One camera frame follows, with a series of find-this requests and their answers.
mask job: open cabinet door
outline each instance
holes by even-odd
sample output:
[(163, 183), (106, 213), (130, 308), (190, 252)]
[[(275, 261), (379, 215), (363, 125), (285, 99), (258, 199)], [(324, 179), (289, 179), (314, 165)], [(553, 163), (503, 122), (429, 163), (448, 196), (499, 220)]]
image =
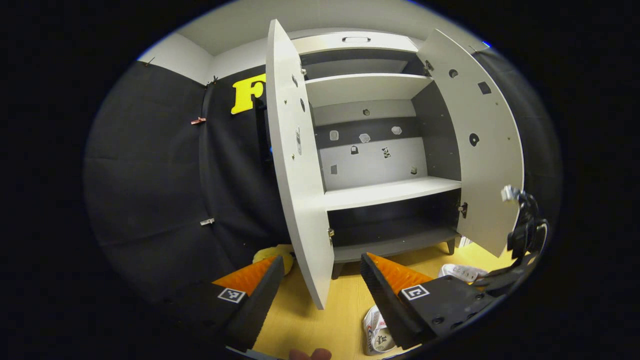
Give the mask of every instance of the open cabinet door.
[(462, 46), (437, 29), (417, 56), (428, 61), (433, 81), (447, 105), (460, 151), (461, 199), (467, 214), (458, 232), (500, 256), (519, 208), (503, 203), (505, 185), (523, 188), (520, 135), (502, 92)]
[(307, 288), (324, 309), (333, 245), (300, 56), (277, 20), (269, 26), (267, 111), (278, 189), (289, 236)]

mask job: cabinet leg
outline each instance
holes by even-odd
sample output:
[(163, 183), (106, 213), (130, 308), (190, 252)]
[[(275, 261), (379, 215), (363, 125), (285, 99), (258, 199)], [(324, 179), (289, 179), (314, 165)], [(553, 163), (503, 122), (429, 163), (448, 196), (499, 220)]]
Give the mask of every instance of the cabinet leg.
[(331, 272), (332, 280), (336, 280), (340, 276), (343, 266), (344, 266), (344, 263), (333, 264), (333, 271)]
[(449, 247), (449, 255), (453, 255), (454, 250), (456, 250), (456, 240), (451, 239), (447, 241), (447, 246)]

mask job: white cabinet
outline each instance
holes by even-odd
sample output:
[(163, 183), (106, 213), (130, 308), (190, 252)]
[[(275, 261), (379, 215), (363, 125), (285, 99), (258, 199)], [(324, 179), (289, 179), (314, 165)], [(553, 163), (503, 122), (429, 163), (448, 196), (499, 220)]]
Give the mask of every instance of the white cabinet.
[(272, 20), (266, 72), (282, 206), (319, 309), (332, 269), (363, 252), (452, 250), (458, 234), (502, 252), (518, 210), (500, 189), (523, 185), (520, 139), (499, 89), (458, 44), (439, 31), (420, 49), (381, 33), (292, 42)]

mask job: yellow plush toy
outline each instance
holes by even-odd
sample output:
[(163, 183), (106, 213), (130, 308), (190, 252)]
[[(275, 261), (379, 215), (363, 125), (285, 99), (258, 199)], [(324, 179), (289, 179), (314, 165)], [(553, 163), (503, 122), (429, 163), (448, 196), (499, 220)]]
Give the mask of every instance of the yellow plush toy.
[(269, 258), (271, 256), (281, 255), (284, 261), (284, 274), (287, 275), (291, 271), (293, 266), (293, 257), (290, 252), (293, 251), (292, 245), (278, 245), (276, 247), (268, 247), (255, 253), (253, 256), (253, 262), (257, 263), (260, 260)]

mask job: orange textured pad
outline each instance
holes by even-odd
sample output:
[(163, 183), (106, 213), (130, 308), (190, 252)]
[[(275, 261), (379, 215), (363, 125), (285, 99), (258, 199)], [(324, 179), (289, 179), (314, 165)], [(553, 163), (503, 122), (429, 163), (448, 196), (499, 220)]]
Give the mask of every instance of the orange textured pad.
[(213, 284), (244, 291), (247, 295), (251, 296), (275, 259), (276, 256), (271, 256), (270, 258), (245, 266), (238, 271), (219, 278), (214, 281)]
[(411, 270), (408, 267), (402, 266), (391, 260), (371, 254), (370, 252), (368, 252), (367, 255), (369, 255), (373, 260), (382, 275), (384, 275), (385, 280), (387, 280), (396, 296), (402, 289), (433, 280), (431, 277), (421, 274), (415, 270)]

